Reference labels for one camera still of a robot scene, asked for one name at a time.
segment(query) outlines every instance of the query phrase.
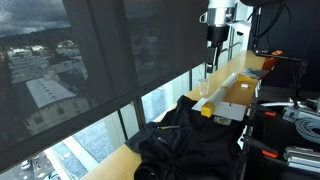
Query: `glass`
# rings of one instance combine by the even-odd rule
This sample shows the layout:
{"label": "glass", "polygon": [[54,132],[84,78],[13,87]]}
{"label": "glass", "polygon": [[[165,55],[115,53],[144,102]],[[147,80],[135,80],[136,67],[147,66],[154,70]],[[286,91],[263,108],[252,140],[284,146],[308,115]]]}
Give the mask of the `glass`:
{"label": "glass", "polygon": [[140,85],[171,72],[187,71],[206,58],[205,38],[194,36],[205,27],[194,18],[204,12],[199,7],[206,7],[206,1],[188,1],[183,6],[163,0],[123,2]]}
{"label": "glass", "polygon": [[209,93],[209,87],[210,87],[209,80],[202,78],[202,79],[199,79],[198,81],[199,81],[200,96],[206,96]]}
{"label": "glass", "polygon": [[0,179],[80,179],[114,151],[111,141],[118,138],[111,136],[100,120],[2,172]]}
{"label": "glass", "polygon": [[63,2],[14,4],[0,10],[19,12],[0,29],[0,151],[95,106]]}
{"label": "glass", "polygon": [[161,87],[142,96],[146,123],[155,120],[170,108],[181,95],[189,92],[189,73],[186,72]]}

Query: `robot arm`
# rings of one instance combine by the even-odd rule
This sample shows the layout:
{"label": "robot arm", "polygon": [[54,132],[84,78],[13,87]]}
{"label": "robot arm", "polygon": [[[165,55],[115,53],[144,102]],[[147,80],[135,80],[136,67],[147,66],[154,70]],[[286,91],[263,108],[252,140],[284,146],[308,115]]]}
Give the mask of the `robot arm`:
{"label": "robot arm", "polygon": [[[263,6],[279,0],[240,0],[247,6]],[[207,58],[206,72],[212,73],[214,66],[217,67],[218,57],[221,53],[223,42],[228,39],[229,27],[239,27],[233,25],[235,5],[239,0],[209,0],[208,11],[200,16],[199,21],[208,25],[207,29]],[[250,30],[250,25],[243,25]]]}

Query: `yellow object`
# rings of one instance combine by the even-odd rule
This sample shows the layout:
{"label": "yellow object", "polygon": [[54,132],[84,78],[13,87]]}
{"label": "yellow object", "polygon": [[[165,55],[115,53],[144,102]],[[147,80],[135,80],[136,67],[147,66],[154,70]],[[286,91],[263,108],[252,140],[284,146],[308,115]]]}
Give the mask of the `yellow object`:
{"label": "yellow object", "polygon": [[251,80],[250,76],[244,76],[244,75],[239,74],[237,81],[238,82],[245,82],[245,81],[250,81],[250,80]]}
{"label": "yellow object", "polygon": [[201,115],[206,116],[206,117],[211,117],[214,110],[216,109],[216,106],[214,103],[211,102],[206,102],[202,107],[201,107]]}

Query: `coiled cable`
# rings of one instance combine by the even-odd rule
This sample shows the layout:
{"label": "coiled cable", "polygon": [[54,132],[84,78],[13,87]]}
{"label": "coiled cable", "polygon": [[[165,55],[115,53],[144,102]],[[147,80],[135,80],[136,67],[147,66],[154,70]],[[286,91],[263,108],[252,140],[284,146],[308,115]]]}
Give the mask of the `coiled cable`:
{"label": "coiled cable", "polygon": [[308,141],[320,144],[320,134],[315,132],[315,129],[320,130],[320,121],[311,119],[311,118],[304,118],[304,119],[297,119],[295,121],[296,129],[298,133]]}

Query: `window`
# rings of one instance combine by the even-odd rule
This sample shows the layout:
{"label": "window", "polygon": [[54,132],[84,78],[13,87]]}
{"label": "window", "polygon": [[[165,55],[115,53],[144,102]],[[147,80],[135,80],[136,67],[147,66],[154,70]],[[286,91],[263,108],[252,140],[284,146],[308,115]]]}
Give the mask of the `window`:
{"label": "window", "polygon": [[40,124],[40,123],[44,122],[44,120],[41,116],[34,117],[33,120],[36,124]]}
{"label": "window", "polygon": [[30,126],[28,120],[25,120],[24,123],[26,124],[26,126]]}
{"label": "window", "polygon": [[77,102],[73,102],[72,105],[73,105],[73,107],[74,107],[75,109],[78,109],[78,108],[79,108]]}
{"label": "window", "polygon": [[62,114],[64,114],[65,112],[64,112],[64,109],[60,107],[60,108],[57,109],[57,113],[58,113],[59,115],[62,115]]}
{"label": "window", "polygon": [[153,121],[187,92],[189,92],[188,72],[144,95],[142,104],[146,122]]}
{"label": "window", "polygon": [[44,179],[52,172],[60,179],[80,179],[116,149],[109,134],[102,119],[31,156],[27,159],[28,163],[18,164],[3,172],[0,179]]}

